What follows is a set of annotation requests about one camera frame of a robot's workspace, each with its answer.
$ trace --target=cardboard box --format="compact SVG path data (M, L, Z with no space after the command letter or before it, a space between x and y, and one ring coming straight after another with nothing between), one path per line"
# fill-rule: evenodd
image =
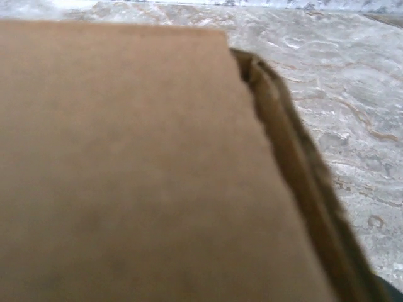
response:
M222 32L0 43L0 301L387 300L281 77Z

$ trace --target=brown cardboard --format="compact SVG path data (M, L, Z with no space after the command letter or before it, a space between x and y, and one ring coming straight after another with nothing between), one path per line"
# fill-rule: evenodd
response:
M0 44L0 301L385 301L288 91L223 33L3 21Z

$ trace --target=marble veining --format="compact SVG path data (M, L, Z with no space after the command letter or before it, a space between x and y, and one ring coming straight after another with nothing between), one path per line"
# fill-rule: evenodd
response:
M152 2L151 0L126 1ZM316 11L354 11L379 14L403 13L403 0L158 0L157 2L171 4L261 6L274 9L304 9Z
M287 80L369 260L403 290L401 28L356 13L90 0L0 0L0 17L225 30Z

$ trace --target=marble surface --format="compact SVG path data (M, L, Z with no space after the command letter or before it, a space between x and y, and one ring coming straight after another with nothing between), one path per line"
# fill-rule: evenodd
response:
M355 11L362 13L403 13L403 0L126 0L171 4L210 4L224 6L261 6L274 9Z
M287 79L374 270L403 290L401 28L358 14L89 0L0 0L0 17L225 30Z

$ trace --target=cardboard edge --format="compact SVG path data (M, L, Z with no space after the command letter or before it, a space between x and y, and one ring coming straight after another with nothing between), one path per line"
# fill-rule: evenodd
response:
M127 35L138 36L211 36L218 35L226 39L223 31L214 28L189 28L184 26L163 26L163 25L136 25L130 23L102 23L102 22L76 22L76 21L37 21L37 20L17 20L3 19L0 20L1 26L12 25L13 28L20 27L26 29L27 26L42 31L54 31L58 34L60 30L71 31L101 31L103 33L119 32Z
M371 273L334 192L331 173L298 117L283 79L258 56L236 49L231 52L339 300L389 301Z

